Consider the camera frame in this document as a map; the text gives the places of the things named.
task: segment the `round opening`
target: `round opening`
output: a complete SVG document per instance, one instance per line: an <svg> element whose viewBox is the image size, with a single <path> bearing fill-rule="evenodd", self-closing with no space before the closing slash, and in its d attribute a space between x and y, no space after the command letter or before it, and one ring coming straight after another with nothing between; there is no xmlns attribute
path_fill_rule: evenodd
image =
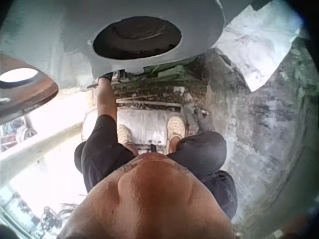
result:
<svg viewBox="0 0 319 239"><path fill-rule="evenodd" d="M180 30L169 21L135 16L107 26L94 40L93 48L100 56L129 60L163 54L180 40Z"/></svg>
<svg viewBox="0 0 319 239"><path fill-rule="evenodd" d="M2 75L0 75L0 81L7 82L7 83L20 82L20 81L31 79L36 74L38 74L37 70L31 69L31 68L19 68L19 69L7 71L3 73Z"/></svg>

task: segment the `machinery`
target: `machinery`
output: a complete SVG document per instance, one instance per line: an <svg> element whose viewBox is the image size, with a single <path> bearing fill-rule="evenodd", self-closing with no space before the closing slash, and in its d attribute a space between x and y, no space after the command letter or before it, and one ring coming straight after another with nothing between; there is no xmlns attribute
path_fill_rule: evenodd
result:
<svg viewBox="0 0 319 239"><path fill-rule="evenodd" d="M0 124L51 100L58 90L86 89L106 73L196 56L211 48L252 0L11 0L1 3Z"/></svg>

